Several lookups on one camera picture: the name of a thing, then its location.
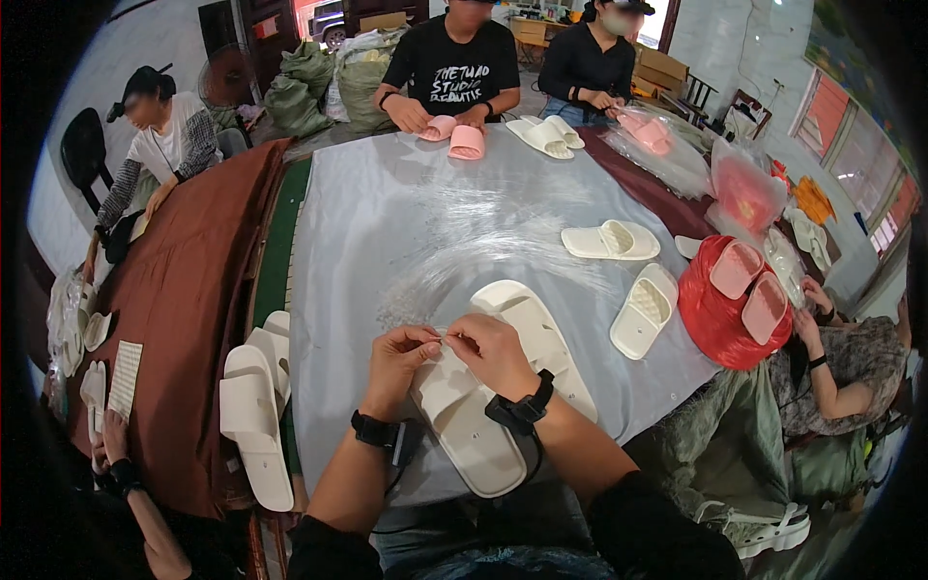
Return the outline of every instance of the window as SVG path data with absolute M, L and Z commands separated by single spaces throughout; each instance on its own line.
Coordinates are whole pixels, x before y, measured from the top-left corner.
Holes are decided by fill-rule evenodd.
M 816 69 L 791 135 L 860 211 L 877 253 L 890 251 L 921 196 L 880 126 Z
M 645 17 L 644 26 L 638 32 L 638 42 L 648 48 L 667 52 L 670 47 L 670 36 L 673 34 L 673 25 L 677 21 L 680 2 L 679 0 L 649 0 L 648 4 L 654 8 L 654 14 Z

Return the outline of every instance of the maroon cloth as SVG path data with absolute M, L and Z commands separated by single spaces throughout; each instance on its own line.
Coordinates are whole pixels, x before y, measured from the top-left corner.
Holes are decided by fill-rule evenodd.
M 97 310 L 113 313 L 110 336 L 68 383 L 69 435 L 89 455 L 84 373 L 103 361 L 109 391 L 119 342 L 143 344 L 129 455 L 156 501 L 191 515 L 219 517 L 232 481 L 248 492 L 244 470 L 230 476 L 226 467 L 235 451 L 219 435 L 216 387 L 236 332 L 230 312 L 288 144 L 241 153 L 171 193 L 103 283 Z
M 580 127 L 577 133 L 586 143 L 586 152 L 618 182 L 622 189 L 641 205 L 661 218 L 671 236 L 704 239 L 718 232 L 705 221 L 705 212 L 712 205 L 709 196 L 701 200 L 683 200 L 664 182 L 623 157 L 599 138 L 609 131 L 602 127 Z

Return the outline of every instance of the black t-shirt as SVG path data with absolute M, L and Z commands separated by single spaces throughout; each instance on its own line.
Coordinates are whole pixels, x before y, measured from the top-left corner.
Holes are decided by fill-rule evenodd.
M 545 64 L 538 75 L 542 93 L 569 100 L 572 86 L 591 91 L 605 91 L 613 97 L 632 98 L 632 70 L 635 48 L 621 36 L 615 46 L 602 52 L 585 22 L 560 32 L 545 51 Z M 575 105 L 595 110 L 592 105 L 574 100 Z
M 445 29 L 445 15 L 421 22 L 403 35 L 383 81 L 409 83 L 409 96 L 431 115 L 458 115 L 519 86 L 516 43 L 508 28 L 488 20 L 460 45 Z
M 731 543 L 720 533 L 685 518 L 640 471 L 629 473 L 597 497 L 586 520 L 599 556 L 612 567 L 616 578 L 744 578 Z M 408 578 L 407 571 L 394 568 L 382 572 L 380 556 L 366 537 L 340 532 L 310 516 L 303 517 L 290 539 L 290 580 Z M 513 571 L 511 567 L 502 572 L 498 563 L 485 561 L 473 574 L 463 577 L 567 576 L 550 570 Z

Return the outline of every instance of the hand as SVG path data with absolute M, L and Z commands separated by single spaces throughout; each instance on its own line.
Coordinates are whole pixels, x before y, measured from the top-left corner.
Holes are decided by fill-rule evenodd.
M 586 101 L 597 109 L 608 109 L 615 105 L 615 99 L 610 97 L 609 93 L 606 91 L 590 91 L 588 89 L 582 88 L 580 89 L 578 96 L 580 97 L 580 100 Z
M 129 424 L 112 409 L 103 414 L 103 447 L 106 449 L 110 465 L 129 455 L 127 432 Z
M 158 208 L 168 199 L 168 196 L 171 195 L 172 187 L 166 187 L 164 185 L 159 186 L 155 189 L 155 192 L 151 194 L 151 198 L 148 199 L 148 205 L 145 207 L 145 219 L 150 220 L 151 216 L 155 214 Z
M 84 284 L 94 283 L 94 268 L 97 266 L 97 232 L 90 238 L 90 248 L 84 260 Z
M 422 103 L 415 98 L 403 97 L 398 93 L 383 101 L 383 110 L 404 133 L 421 131 L 432 120 L 432 116 L 422 107 Z
M 477 379 L 513 403 L 538 391 L 541 379 L 525 358 L 519 333 L 505 322 L 464 315 L 448 327 L 445 343 Z
M 459 115 L 455 115 L 455 121 L 459 125 L 467 125 L 475 129 L 480 129 L 480 132 L 486 136 L 486 116 L 490 114 L 490 108 L 484 103 L 474 105 L 466 112 L 463 112 Z
M 834 304 L 831 303 L 831 298 L 811 276 L 803 276 L 803 279 L 799 282 L 799 287 L 803 289 L 803 293 L 807 298 L 818 304 L 822 314 L 834 313 Z
M 110 460 L 107 459 L 107 451 L 103 445 L 103 435 L 97 433 L 97 438 L 94 441 L 94 446 L 90 449 L 90 453 L 94 459 L 90 463 L 94 473 L 103 475 L 110 470 Z
M 399 327 L 374 339 L 367 395 L 359 407 L 361 414 L 390 423 L 396 421 L 413 373 L 441 350 L 442 337 L 431 327 Z
M 815 321 L 815 317 L 805 308 L 796 310 L 795 313 L 793 328 L 796 334 L 799 335 L 800 340 L 806 345 L 809 351 L 809 357 L 818 358 L 816 354 L 821 356 L 821 354 L 824 354 L 824 349 L 822 348 L 821 335 L 818 333 L 818 324 Z

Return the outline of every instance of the red plastic bag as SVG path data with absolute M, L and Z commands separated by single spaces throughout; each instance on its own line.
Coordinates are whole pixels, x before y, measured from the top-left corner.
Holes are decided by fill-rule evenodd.
M 699 253 L 680 277 L 677 304 L 683 325 L 706 356 L 725 368 L 750 370 L 789 340 L 793 334 L 793 308 L 787 305 L 786 316 L 767 344 L 758 344 L 751 338 L 741 322 L 748 295 L 730 300 L 709 281 L 712 266 L 733 239 L 711 236 L 702 242 Z M 764 264 L 764 271 L 773 269 Z

